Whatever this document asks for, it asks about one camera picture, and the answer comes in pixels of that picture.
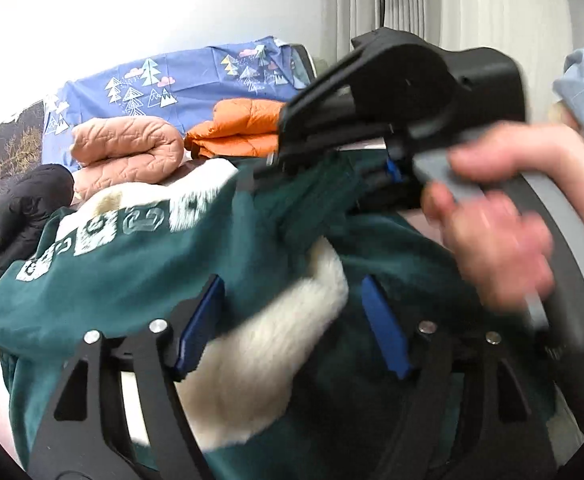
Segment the person right hand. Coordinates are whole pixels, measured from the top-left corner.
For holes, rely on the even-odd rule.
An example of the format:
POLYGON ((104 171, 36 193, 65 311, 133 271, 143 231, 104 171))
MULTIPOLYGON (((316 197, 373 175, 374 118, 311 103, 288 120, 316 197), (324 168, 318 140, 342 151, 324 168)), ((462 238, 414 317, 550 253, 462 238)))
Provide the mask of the person right hand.
MULTIPOLYGON (((456 174, 476 182, 541 172, 555 182, 584 222, 584 139, 569 126, 505 122, 480 139, 457 146, 448 160, 456 174)), ((475 287, 485 307, 522 310, 530 295, 546 297, 554 289, 549 228, 536 214, 518 211, 502 192, 458 202, 446 185, 431 182, 422 194, 422 210, 440 229, 462 278, 475 287)))

